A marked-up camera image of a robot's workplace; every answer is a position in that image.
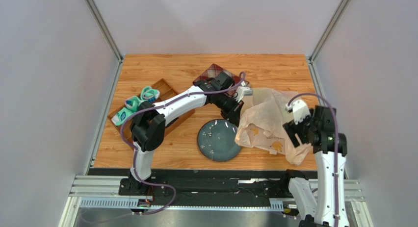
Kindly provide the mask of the translucent plastic bag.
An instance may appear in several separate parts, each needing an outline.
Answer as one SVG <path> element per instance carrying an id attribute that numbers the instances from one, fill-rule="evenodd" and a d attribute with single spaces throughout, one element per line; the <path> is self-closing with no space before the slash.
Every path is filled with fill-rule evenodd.
<path id="1" fill-rule="evenodd" d="M 272 88 L 254 88 L 251 96 L 245 96 L 235 143 L 242 147 L 258 148 L 272 155 L 282 154 L 291 165 L 299 166 L 312 146 L 294 147 L 283 124 L 293 120 L 286 111 L 295 91 L 277 91 Z"/>

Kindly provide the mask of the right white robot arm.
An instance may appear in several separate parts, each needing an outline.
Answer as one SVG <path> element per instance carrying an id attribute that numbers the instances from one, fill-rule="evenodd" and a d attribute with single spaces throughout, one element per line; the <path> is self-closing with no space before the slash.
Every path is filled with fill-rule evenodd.
<path id="1" fill-rule="evenodd" d="M 297 170 L 287 170 L 282 190 L 292 195 L 300 214 L 301 227 L 348 227 L 350 225 L 344 195 L 344 168 L 347 139 L 338 132 L 336 109 L 304 101 L 286 107 L 293 120 L 283 128 L 295 147 L 312 145 L 317 164 L 317 194 L 310 190 L 309 179 Z"/>

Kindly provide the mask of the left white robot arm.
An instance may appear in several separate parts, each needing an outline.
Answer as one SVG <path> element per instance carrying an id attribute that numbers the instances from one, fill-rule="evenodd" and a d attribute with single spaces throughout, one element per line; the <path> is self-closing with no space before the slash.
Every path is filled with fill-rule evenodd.
<path id="1" fill-rule="evenodd" d="M 151 164 L 155 149 L 163 142 L 166 127 L 176 118 L 195 108 L 214 104 L 221 110 L 221 116 L 229 123 L 238 126 L 243 101 L 227 92 L 243 86 L 245 72 L 239 74 L 239 82 L 225 72 L 219 73 L 210 81 L 200 80 L 186 91 L 165 101 L 143 102 L 139 110 L 132 114 L 130 131 L 134 156 L 128 184 L 125 188 L 138 194 L 145 194 L 152 185 Z"/>

